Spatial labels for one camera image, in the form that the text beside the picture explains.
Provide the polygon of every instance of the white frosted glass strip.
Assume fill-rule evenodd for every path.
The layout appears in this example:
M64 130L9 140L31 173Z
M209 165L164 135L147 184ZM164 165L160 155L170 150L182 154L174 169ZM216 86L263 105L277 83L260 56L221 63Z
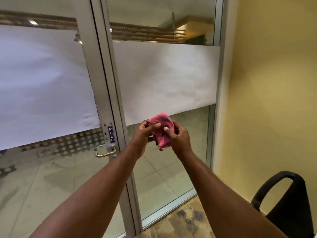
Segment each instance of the white frosted glass strip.
M113 41L126 125L216 103L220 47Z
M0 150L100 126L75 34L0 25Z

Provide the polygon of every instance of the blue sticker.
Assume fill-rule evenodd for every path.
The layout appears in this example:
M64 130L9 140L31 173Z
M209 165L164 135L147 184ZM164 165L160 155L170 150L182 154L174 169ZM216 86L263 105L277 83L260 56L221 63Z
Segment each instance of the blue sticker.
M110 136L110 143L115 143L116 140L114 138L114 132L112 126L108 126L109 136Z

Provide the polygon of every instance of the folded cloth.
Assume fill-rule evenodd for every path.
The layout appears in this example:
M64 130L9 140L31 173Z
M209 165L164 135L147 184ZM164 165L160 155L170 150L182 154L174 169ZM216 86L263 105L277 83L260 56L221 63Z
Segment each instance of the folded cloth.
M158 114L154 116L153 118L149 119L150 125L156 124L156 123L160 123L161 127L153 131L152 134L156 139L158 148L160 150L163 150L163 148L167 148L171 146L171 140L168 137L168 135L164 132L163 128L168 127L171 131L175 132L174 124L166 113Z

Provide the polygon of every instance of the cleaning cloth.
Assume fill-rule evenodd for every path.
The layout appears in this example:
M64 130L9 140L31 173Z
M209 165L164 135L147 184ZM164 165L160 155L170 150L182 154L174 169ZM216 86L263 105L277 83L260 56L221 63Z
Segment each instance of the cleaning cloth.
M166 113L158 114L154 116L153 118L149 119L150 125L156 124L156 123L160 123L161 127L153 131L152 134L156 139L158 148L160 150L163 150L163 148L167 148L171 146L171 140L168 137L168 135L164 132L163 128L168 127L171 131L175 132L174 124Z

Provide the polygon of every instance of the black chair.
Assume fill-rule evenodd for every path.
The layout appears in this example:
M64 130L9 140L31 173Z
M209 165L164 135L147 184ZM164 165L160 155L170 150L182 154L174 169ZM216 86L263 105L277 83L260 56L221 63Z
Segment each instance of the black chair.
M279 172L261 186L251 204L260 211L260 205L266 194L284 178L290 178L293 182L266 218L289 238L313 238L314 227L310 205L305 181L300 175L288 171Z

